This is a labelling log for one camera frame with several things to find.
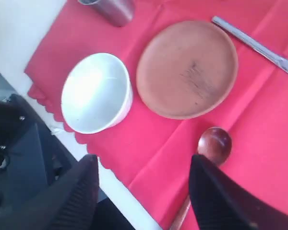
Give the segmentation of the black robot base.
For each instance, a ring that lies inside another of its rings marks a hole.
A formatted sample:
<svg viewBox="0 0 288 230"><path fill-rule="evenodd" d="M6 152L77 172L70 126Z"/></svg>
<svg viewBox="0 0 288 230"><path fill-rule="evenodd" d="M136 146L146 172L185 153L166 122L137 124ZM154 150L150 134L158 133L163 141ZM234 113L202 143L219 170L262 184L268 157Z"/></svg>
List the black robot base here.
<svg viewBox="0 0 288 230"><path fill-rule="evenodd" d="M21 96L0 101L0 155L7 161L8 205L16 208L64 175L76 159Z"/></svg>

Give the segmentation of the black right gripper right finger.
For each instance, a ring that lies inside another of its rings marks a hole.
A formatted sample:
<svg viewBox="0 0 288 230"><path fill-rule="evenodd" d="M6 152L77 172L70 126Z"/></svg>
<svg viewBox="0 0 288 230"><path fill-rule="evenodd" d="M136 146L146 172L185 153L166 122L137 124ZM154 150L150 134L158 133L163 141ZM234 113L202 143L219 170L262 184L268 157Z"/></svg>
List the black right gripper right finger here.
<svg viewBox="0 0 288 230"><path fill-rule="evenodd" d="M193 155L191 205L201 230L288 230L288 215L253 196L204 155Z"/></svg>

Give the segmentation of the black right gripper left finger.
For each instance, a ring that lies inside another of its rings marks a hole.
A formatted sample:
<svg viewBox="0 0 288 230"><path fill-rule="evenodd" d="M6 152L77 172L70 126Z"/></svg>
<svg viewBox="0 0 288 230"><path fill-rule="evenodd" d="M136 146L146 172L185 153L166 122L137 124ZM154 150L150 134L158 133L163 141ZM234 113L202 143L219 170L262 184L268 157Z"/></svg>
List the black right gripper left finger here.
<svg viewBox="0 0 288 230"><path fill-rule="evenodd" d="M0 230L88 230L98 190L98 159L87 154L49 188L0 218Z"/></svg>

